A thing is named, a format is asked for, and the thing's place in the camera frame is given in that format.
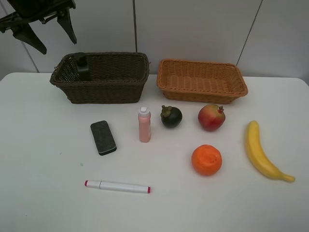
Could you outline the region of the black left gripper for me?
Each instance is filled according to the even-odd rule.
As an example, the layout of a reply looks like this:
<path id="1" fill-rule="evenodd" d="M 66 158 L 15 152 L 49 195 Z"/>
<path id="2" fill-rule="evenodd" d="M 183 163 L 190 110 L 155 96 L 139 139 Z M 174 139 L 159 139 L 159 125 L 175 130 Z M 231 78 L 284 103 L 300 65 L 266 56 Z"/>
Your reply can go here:
<path id="1" fill-rule="evenodd" d="M 13 7 L 14 12 L 0 19 L 2 33 L 12 28 L 16 39 L 46 54 L 47 48 L 36 36 L 29 23 L 40 21 L 46 24 L 57 17 L 58 24 L 70 40 L 77 44 L 70 19 L 70 9 L 76 8 L 73 0 L 10 0 L 8 3 Z"/>

